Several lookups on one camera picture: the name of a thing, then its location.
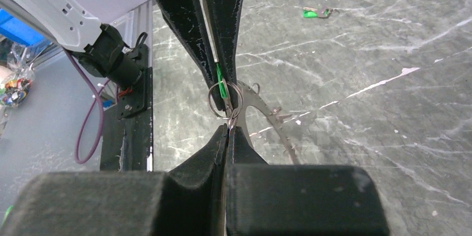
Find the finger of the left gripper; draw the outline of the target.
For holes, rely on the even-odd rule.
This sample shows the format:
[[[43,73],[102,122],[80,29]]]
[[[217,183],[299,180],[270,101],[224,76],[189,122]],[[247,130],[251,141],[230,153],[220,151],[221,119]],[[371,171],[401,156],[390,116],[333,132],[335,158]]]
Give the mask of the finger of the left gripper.
[[[222,76],[237,82],[235,56],[243,0],[206,0],[210,29]]]
[[[163,19],[200,69],[208,87],[216,71],[199,0],[155,0]]]

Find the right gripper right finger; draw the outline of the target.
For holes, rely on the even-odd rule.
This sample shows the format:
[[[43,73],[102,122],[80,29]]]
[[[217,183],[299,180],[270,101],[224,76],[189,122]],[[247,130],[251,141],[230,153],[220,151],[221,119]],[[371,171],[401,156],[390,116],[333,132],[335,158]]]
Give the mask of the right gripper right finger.
[[[375,183],[358,166],[269,165],[229,133],[228,235],[389,235]]]

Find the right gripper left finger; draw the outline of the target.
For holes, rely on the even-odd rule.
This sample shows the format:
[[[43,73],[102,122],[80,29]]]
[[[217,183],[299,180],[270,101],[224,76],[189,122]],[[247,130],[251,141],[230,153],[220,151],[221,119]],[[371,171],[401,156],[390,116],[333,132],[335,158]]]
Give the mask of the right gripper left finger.
[[[48,173],[31,180],[2,235],[224,235],[227,126],[165,171]]]

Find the green plastic key tag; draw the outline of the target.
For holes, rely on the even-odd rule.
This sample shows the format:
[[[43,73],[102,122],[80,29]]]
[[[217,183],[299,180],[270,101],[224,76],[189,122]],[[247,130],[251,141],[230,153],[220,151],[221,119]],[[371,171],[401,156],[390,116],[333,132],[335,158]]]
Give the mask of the green plastic key tag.
[[[219,62],[217,62],[215,65],[216,65],[216,68],[217,68],[217,78],[218,78],[218,86],[219,86],[220,96],[221,96],[222,99],[226,99],[227,98],[227,91],[226,91],[226,88],[225,88],[224,78],[222,76],[221,67],[220,67]]]

